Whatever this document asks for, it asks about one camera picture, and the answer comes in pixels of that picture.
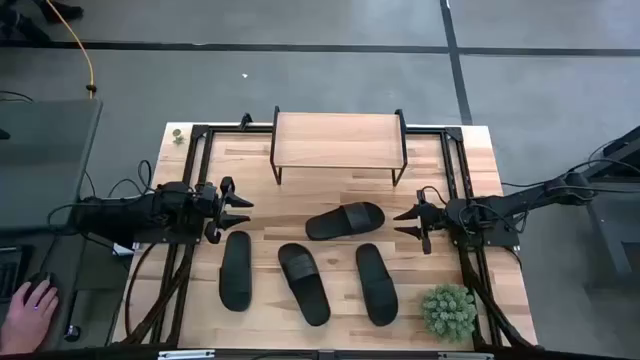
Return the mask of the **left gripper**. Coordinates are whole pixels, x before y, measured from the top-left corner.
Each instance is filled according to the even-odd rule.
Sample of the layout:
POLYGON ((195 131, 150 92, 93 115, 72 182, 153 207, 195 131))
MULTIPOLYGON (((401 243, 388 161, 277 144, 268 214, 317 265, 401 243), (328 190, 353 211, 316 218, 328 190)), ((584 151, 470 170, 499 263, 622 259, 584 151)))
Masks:
POLYGON ((220 186, 207 182, 199 196, 199 210, 205 219, 204 235, 209 243, 218 244, 222 230, 227 230, 243 222, 249 222, 247 215, 229 214, 226 205, 234 208, 251 208, 254 204, 245 200, 233 191, 235 184, 230 176, 222 178, 220 186))

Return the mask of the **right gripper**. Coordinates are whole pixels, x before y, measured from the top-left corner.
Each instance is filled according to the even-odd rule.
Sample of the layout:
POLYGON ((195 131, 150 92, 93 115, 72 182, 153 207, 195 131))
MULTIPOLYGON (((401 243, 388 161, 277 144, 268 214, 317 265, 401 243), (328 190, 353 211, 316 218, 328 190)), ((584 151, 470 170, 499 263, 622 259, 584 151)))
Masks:
POLYGON ((446 221, 444 219, 444 209, 439 208, 427 200, 424 190, 417 191, 418 204, 414 204, 406 212, 394 217, 396 221, 419 219, 419 227, 395 227, 394 230, 413 236, 421 241, 424 254, 432 253, 431 240, 429 232, 433 230, 441 230, 445 228, 446 221))

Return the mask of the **black rubber slide sandal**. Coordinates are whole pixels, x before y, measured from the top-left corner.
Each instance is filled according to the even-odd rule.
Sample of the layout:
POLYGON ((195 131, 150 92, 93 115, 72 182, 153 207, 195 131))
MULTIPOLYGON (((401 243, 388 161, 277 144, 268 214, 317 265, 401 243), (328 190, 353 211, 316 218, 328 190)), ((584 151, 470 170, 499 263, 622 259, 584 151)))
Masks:
POLYGON ((325 241, 371 232, 384 222, 385 214, 380 207, 370 202, 355 202, 308 219, 305 232, 312 241, 325 241))
POLYGON ((372 243, 356 250, 356 265, 367 314, 376 326, 392 323, 398 313, 398 297, 393 280, 378 248, 372 243))
POLYGON ((244 312, 252 300, 251 237, 234 231, 226 239, 219 269, 219 296, 230 311, 244 312))
POLYGON ((324 325, 331 309, 311 252, 300 244, 288 243, 279 248, 278 260, 305 321, 314 327, 324 325))

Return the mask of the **wooden shelf with black legs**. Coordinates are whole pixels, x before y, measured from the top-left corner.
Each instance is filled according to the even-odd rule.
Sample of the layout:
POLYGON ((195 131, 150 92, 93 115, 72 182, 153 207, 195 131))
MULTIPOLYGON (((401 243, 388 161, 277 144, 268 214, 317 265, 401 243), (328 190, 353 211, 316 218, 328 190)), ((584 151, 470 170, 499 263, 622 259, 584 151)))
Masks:
POLYGON ((274 109, 269 162, 277 184, 285 168, 378 169, 396 186, 408 165, 407 125, 391 114, 274 109))

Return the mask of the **large green artificial plant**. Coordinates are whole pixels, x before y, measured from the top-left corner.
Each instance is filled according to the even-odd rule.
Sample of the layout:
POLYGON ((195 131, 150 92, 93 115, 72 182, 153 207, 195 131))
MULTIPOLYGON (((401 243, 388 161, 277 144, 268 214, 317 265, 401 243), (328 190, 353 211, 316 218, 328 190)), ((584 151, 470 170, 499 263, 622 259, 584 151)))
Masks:
POLYGON ((466 341, 476 330, 474 297, 464 286, 443 284, 429 290, 421 311, 426 330, 440 340, 466 341))

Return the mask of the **grey computer desk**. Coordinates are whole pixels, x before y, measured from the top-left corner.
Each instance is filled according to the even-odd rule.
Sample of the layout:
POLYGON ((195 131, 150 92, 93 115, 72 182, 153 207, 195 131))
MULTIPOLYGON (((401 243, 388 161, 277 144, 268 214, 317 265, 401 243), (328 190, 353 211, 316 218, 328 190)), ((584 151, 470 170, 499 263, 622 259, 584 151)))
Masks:
POLYGON ((28 260, 23 280, 39 271, 57 276, 59 303, 42 351, 102 347, 110 343, 118 318, 132 253, 94 236, 54 237, 49 233, 0 235, 0 247, 22 246, 28 260), (66 342, 69 325, 82 330, 77 342, 66 342))

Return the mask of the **dark grey metal cart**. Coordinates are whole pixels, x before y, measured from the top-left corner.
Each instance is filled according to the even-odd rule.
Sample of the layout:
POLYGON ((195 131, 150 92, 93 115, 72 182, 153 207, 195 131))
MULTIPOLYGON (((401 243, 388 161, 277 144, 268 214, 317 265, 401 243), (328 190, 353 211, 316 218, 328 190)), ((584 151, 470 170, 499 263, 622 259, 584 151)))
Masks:
POLYGON ((611 263, 588 288, 640 293, 640 125, 595 151, 586 176, 600 189, 587 209, 611 263))

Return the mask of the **grey side table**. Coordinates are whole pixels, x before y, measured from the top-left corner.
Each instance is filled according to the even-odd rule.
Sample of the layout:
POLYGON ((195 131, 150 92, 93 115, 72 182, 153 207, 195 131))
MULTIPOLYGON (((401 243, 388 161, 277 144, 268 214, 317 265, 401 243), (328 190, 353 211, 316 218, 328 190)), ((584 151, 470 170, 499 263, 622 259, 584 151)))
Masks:
POLYGON ((0 103, 0 231, 68 221, 103 103, 99 100, 0 103))

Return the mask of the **black computer mouse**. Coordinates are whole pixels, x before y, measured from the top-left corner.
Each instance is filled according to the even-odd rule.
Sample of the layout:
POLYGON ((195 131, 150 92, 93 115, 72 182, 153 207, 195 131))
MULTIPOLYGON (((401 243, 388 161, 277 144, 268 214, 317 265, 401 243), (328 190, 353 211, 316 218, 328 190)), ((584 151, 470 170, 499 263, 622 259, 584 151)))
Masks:
POLYGON ((31 297, 31 295, 34 292, 34 290, 43 281, 48 281, 49 282, 49 287, 56 287, 57 286, 57 276, 54 273, 48 272, 48 271, 38 272, 38 273, 32 275, 28 279, 28 282, 30 283, 30 285, 29 285, 28 289, 25 292, 24 301, 27 301, 31 297))

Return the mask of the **black keyboard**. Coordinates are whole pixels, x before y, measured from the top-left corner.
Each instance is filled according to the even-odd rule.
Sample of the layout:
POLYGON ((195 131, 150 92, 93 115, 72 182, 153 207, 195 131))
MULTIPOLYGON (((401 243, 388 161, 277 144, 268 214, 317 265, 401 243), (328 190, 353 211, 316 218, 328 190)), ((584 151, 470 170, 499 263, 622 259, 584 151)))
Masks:
POLYGON ((0 247, 0 303, 11 299, 22 273, 24 256, 22 246, 0 247))

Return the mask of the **person's hand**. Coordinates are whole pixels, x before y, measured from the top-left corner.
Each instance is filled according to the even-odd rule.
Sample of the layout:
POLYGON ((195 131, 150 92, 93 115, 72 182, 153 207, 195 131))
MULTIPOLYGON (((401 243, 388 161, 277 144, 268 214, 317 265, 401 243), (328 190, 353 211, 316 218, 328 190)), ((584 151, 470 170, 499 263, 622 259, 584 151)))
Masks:
POLYGON ((2 356, 35 352, 46 338, 59 303, 58 290, 49 280, 43 280, 27 295, 31 285, 22 284, 11 299, 0 327, 2 356))

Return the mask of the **person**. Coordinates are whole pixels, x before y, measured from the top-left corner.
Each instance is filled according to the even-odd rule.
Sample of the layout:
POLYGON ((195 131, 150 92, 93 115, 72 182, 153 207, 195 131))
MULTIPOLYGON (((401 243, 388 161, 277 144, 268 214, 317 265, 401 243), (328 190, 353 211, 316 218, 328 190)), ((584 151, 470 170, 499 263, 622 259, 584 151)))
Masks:
MULTIPOLYGON (((9 39, 14 32, 26 41, 47 44, 51 38, 33 20, 19 12, 16 6, 20 0, 0 0, 0 34, 9 39)), ((84 15, 80 6, 72 6, 57 0, 28 0, 40 11, 48 24, 63 24, 79 20, 84 15)))

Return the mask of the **black aluminium frame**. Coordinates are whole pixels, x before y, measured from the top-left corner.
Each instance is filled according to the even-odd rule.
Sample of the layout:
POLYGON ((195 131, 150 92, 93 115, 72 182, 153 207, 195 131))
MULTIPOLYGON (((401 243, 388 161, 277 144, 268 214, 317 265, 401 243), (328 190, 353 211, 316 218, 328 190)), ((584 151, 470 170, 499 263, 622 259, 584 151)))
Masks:
POLYGON ((252 240, 253 296, 244 312, 226 309, 218 294, 224 248, 200 242, 184 294, 185 306, 169 305, 161 335, 181 318, 178 343, 186 348, 434 350, 441 342, 425 330, 420 314, 424 294, 439 284, 458 283, 459 255, 450 236, 435 232, 433 251, 424 254, 417 239, 395 231, 394 217, 409 209, 416 192, 442 203, 463 194, 461 171, 468 168, 476 196, 500 194, 500 177, 489 131, 484 126, 407 125, 408 165, 396 186, 391 172, 378 169, 285 168, 277 184, 269 162, 273 125, 253 123, 241 132, 233 123, 213 127, 207 177, 233 178, 238 194, 254 204, 242 224, 252 240), (308 218, 340 205, 368 201, 385 214, 371 233, 325 242, 307 239, 308 218), (309 325, 277 260, 288 243, 305 246, 319 266, 331 316, 309 325), (388 326, 368 318, 360 290, 355 251, 362 243, 378 247, 399 295, 399 314, 388 326))

